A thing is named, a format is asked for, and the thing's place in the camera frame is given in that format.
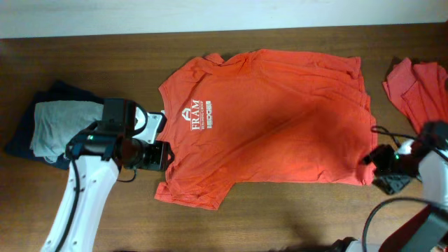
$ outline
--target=wire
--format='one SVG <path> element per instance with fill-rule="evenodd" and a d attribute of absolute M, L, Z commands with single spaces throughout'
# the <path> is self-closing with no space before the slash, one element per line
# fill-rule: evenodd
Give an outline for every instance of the wire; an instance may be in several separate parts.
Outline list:
<path fill-rule="evenodd" d="M 404 138 L 407 138 L 407 139 L 412 139 L 414 141 L 418 141 L 419 143 L 422 143 L 424 146 L 426 146 L 427 148 L 429 148 L 432 151 L 434 151 L 435 153 L 437 153 L 437 155 L 439 155 L 443 160 L 445 160 L 445 162 L 448 162 L 448 157 L 446 155 L 443 155 L 443 153 L 440 152 L 440 150 L 438 150 L 436 147 L 431 146 L 431 145 L 425 143 L 424 141 L 416 138 L 415 136 L 410 136 L 410 135 L 407 135 L 407 134 L 390 133 L 385 127 L 382 127 L 382 126 L 372 126 L 370 128 L 370 131 L 374 132 L 374 133 L 377 133 L 377 134 L 390 136 L 390 137 L 404 137 Z"/>
<path fill-rule="evenodd" d="M 133 182 L 135 180 L 135 178 L 137 177 L 137 169 L 134 170 L 134 176 L 130 179 L 130 180 L 121 180 L 121 179 L 117 179 L 118 182 L 122 182 L 122 183 L 130 183 Z"/>
<path fill-rule="evenodd" d="M 427 199 L 419 199 L 419 198 L 415 198 L 415 197 L 395 197 L 395 198 L 392 198 L 392 199 L 384 200 L 383 202 L 379 203 L 370 212 L 369 217 L 365 221 L 364 229 L 363 229 L 363 237 L 361 239 L 361 245 L 363 247 L 363 252 L 367 252 L 367 231 L 369 229 L 370 223 L 372 222 L 373 216 L 375 216 L 375 214 L 378 212 L 378 210 L 380 210 L 382 207 L 384 207 L 387 204 L 390 204 L 392 202 L 418 202 L 418 203 L 423 203 L 423 204 L 430 205 L 430 206 L 435 207 L 437 209 L 447 210 L 447 206 L 445 206 L 443 204 L 440 204 L 440 203 L 437 203 L 437 202 L 432 202 L 432 201 L 427 200 Z"/>
<path fill-rule="evenodd" d="M 389 133 L 389 134 L 390 134 L 390 132 L 389 132 L 385 127 L 383 127 L 383 126 L 379 126 L 379 125 L 372 126 L 372 127 L 370 128 L 370 130 L 371 130 L 372 132 L 375 132 L 375 133 L 378 133 L 378 134 L 381 134 L 381 133 L 383 133 L 383 132 L 385 132 L 385 133 Z M 389 135 L 389 136 L 392 138 L 392 140 L 393 140 L 393 142 L 395 143 L 395 145 L 397 146 L 397 148 L 401 147 L 401 143 L 399 142 L 398 139 L 396 139 L 394 136 L 391 136 L 391 135 Z"/>
<path fill-rule="evenodd" d="M 62 235 L 61 240 L 59 241 L 59 244 L 56 247 L 56 251 L 60 251 L 65 243 L 65 239 L 69 235 L 71 224 L 73 223 L 73 219 L 76 212 L 76 207 L 78 206 L 78 200 L 79 200 L 79 173 L 78 173 L 78 167 L 76 166 L 75 160 L 71 160 L 71 163 L 73 164 L 73 170 L 75 171 L 75 181 L 76 181 L 76 187 L 75 187 L 75 198 L 73 199 L 73 204 L 71 205 L 71 212 L 69 219 L 67 221 L 67 224 L 65 226 L 64 234 Z"/>

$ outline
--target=white printed logo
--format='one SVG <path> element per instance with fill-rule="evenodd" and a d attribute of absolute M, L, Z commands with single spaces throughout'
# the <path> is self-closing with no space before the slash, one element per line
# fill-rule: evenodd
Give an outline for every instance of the white printed logo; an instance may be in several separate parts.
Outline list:
<path fill-rule="evenodd" d="M 190 130 L 205 130 L 213 127 L 213 111 L 211 101 L 205 101 L 206 111 L 204 112 L 204 102 L 191 100 L 190 108 L 184 108 L 182 117 L 190 121 Z"/>

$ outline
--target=brown wood surface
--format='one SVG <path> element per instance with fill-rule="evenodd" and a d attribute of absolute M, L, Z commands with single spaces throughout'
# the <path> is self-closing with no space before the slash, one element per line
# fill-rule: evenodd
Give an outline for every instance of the brown wood surface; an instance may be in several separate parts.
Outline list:
<path fill-rule="evenodd" d="M 0 146 L 13 135 L 35 91 L 46 90 L 57 78 L 157 111 L 162 109 L 157 87 L 192 57 L 220 53 L 229 58 L 260 48 L 361 56 L 378 123 L 412 133 L 388 101 L 382 81 L 394 57 L 435 60 L 448 67 L 446 31 L 443 24 L 416 24 L 2 40 Z M 380 137 L 379 142 L 390 140 Z M 371 209 L 388 198 L 370 186 L 241 183 L 218 211 L 207 211 L 153 199 L 163 179 L 162 173 L 142 171 L 135 182 L 113 187 L 95 251 L 267 251 L 331 244 L 359 238 Z M 66 182 L 66 171 L 0 154 L 2 251 L 40 249 Z M 400 195 L 420 196 L 421 184 L 413 182 Z M 369 241 L 382 242 L 420 208 L 411 203 L 386 207 L 374 219 Z"/>

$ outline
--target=red shirt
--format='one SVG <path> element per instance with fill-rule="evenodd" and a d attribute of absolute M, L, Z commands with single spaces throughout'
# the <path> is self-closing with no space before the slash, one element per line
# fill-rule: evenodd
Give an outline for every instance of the red shirt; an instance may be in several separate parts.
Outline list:
<path fill-rule="evenodd" d="M 175 154 L 155 198 L 217 209 L 237 182 L 371 184 L 361 60 L 259 50 L 197 57 L 159 88 Z"/>

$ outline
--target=folded clothing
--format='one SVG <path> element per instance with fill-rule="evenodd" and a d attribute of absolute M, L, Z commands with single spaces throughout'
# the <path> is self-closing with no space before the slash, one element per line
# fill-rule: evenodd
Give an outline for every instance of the folded clothing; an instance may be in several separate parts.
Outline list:
<path fill-rule="evenodd" d="M 238 182 L 371 184 L 361 60 L 259 50 L 197 57 L 159 88 L 175 160 L 155 198 L 216 210 Z"/>
<path fill-rule="evenodd" d="M 92 101 L 39 102 L 34 109 L 34 135 L 30 148 L 36 157 L 56 162 L 65 146 L 81 130 L 101 120 L 103 104 Z"/>
<path fill-rule="evenodd" d="M 436 62 L 412 66 L 406 58 L 393 67 L 383 86 L 389 100 L 420 133 L 428 121 L 448 122 L 447 77 L 445 69 Z"/>
<path fill-rule="evenodd" d="M 33 150 L 30 149 L 31 141 L 34 134 L 34 108 L 39 102 L 51 101 L 89 101 L 103 104 L 104 100 L 95 96 L 93 93 L 67 85 L 63 81 L 57 80 L 47 92 L 37 92 L 27 110 L 20 119 L 19 125 L 14 133 L 13 138 L 6 144 L 4 150 L 7 154 L 28 160 L 44 162 L 48 165 L 68 169 L 69 161 L 60 155 L 56 162 L 48 163 L 44 157 L 34 156 Z"/>

